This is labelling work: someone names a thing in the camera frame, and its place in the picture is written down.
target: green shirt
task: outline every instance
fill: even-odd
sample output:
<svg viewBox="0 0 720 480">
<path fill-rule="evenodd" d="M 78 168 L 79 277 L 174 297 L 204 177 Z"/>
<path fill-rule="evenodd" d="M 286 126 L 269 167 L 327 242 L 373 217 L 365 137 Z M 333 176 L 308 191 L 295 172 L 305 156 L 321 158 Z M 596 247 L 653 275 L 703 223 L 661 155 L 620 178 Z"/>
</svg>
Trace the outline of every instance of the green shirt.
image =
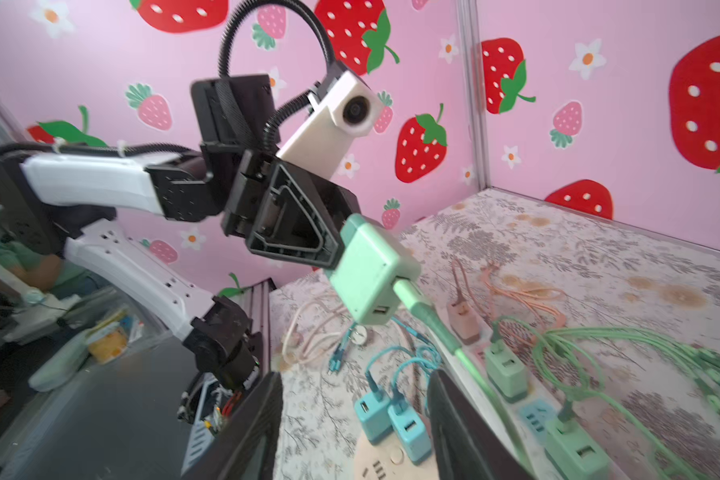
<svg viewBox="0 0 720 480">
<path fill-rule="evenodd" d="M 44 255 L 33 252 L 19 242 L 11 241 L 0 243 L 0 265 L 6 270 L 20 266 L 29 272 L 37 268 L 43 258 Z M 53 293 L 59 286 L 79 281 L 87 273 L 88 270 L 82 266 L 65 261 L 56 279 L 56 283 L 54 283 L 54 287 L 50 289 L 50 292 Z"/>
</svg>

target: camera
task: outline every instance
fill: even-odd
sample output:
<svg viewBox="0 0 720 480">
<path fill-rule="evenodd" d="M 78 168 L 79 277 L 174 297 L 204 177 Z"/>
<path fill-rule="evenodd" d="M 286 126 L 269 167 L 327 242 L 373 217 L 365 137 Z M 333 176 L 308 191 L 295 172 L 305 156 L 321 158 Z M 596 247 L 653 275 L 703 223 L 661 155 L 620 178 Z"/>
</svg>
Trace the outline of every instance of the camera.
<svg viewBox="0 0 720 480">
<path fill-rule="evenodd" d="M 322 100 L 319 101 L 317 96 L 310 97 L 314 111 L 277 156 L 328 180 L 352 141 L 370 133 L 384 104 L 348 69 L 326 87 L 328 90 Z"/>
</svg>

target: strawberry wallpaper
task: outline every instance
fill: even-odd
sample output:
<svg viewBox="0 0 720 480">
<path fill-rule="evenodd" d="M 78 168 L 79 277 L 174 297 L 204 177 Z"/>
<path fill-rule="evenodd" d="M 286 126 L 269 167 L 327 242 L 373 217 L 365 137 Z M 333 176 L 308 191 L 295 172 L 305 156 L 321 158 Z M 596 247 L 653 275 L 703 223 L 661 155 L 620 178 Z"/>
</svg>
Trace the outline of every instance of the strawberry wallpaper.
<svg viewBox="0 0 720 480">
<path fill-rule="evenodd" d="M 224 24 L 238 3 L 0 0 L 0 102 L 37 141 L 196 147 L 190 85 L 216 76 Z M 355 141 L 333 180 L 393 231 L 476 192 L 455 0 L 306 4 L 337 58 L 384 103 L 374 130 Z M 312 32 L 279 6 L 243 23 L 231 70 L 267 73 L 277 105 L 325 74 Z M 282 137 L 303 119 L 286 122 Z M 222 235 L 218 218 L 186 224 L 119 214 L 145 250 L 213 292 L 236 288 L 232 279 L 249 285 L 271 276 L 282 284 L 310 272 L 249 254 L 241 239 Z"/>
<path fill-rule="evenodd" d="M 720 250 L 720 0 L 563 5 L 478 2 L 492 185 Z"/>
</svg>

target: patterned table surface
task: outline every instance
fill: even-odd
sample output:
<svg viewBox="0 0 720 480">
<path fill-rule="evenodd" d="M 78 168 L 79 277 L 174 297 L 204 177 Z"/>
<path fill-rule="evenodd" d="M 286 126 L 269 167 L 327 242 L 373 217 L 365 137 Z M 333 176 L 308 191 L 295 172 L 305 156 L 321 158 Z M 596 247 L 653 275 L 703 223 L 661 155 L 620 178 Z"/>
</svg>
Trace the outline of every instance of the patterned table surface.
<svg viewBox="0 0 720 480">
<path fill-rule="evenodd" d="M 450 258 L 456 255 L 480 302 L 487 302 L 488 293 L 478 276 L 489 261 L 501 264 L 494 282 L 502 287 L 565 290 L 564 300 L 550 304 L 566 314 L 568 326 L 640 326 L 720 352 L 720 254 L 709 250 L 499 190 L 480 192 L 430 216 L 400 238 L 422 263 L 419 285 L 438 304 L 455 298 Z M 282 337 L 296 308 L 329 289 L 317 272 L 273 292 L 272 338 Z M 498 314 L 532 320 L 512 300 L 498 299 L 496 308 Z M 312 312 L 299 331 L 325 318 Z M 282 373 L 285 408 L 275 478 L 352 478 L 360 432 L 352 404 L 367 391 L 363 371 L 370 356 L 398 342 L 394 330 L 377 328 L 369 344 L 348 352 L 336 376 L 326 373 L 325 362 Z M 720 416 L 691 382 L 653 350 L 625 342 L 582 345 L 604 368 L 606 393 L 693 467 L 720 478 Z M 382 384 L 400 361 L 393 357 L 374 369 Z M 626 475 L 657 478 L 650 444 L 621 414 L 597 399 L 578 403 L 575 410 Z"/>
</svg>

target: teal charger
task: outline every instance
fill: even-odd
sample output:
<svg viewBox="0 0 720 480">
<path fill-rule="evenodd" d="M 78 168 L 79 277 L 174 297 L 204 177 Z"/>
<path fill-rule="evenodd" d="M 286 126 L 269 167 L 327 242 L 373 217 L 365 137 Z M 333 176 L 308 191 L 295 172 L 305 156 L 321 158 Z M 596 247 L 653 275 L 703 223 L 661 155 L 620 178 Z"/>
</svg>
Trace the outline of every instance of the teal charger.
<svg viewBox="0 0 720 480">
<path fill-rule="evenodd" d="M 392 401 L 384 390 L 368 392 L 355 402 L 355 415 L 371 445 L 376 445 L 385 436 L 392 433 L 392 422 L 389 420 L 387 408 Z"/>
<path fill-rule="evenodd" d="M 395 411 L 395 407 L 390 405 L 387 409 L 389 419 L 392 420 L 392 426 L 405 448 L 405 453 L 417 466 L 432 453 L 432 441 L 427 434 L 427 427 L 407 402 L 403 403 L 403 410 L 400 413 Z"/>
</svg>

